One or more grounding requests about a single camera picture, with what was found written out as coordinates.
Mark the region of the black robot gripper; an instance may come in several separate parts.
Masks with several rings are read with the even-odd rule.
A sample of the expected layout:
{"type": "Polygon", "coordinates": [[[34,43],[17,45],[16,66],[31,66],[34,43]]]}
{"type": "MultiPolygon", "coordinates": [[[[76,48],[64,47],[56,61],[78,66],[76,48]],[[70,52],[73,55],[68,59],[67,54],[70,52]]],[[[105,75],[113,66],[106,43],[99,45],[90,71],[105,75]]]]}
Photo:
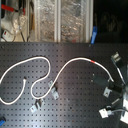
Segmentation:
{"type": "Polygon", "coordinates": [[[100,77],[100,76],[97,76],[97,75],[94,75],[93,76],[93,82],[97,85],[100,85],[101,87],[104,88],[104,93],[103,95],[105,97],[108,97],[109,94],[112,92],[113,90],[113,85],[112,85],[112,82],[103,78],[103,77],[100,77]]]}

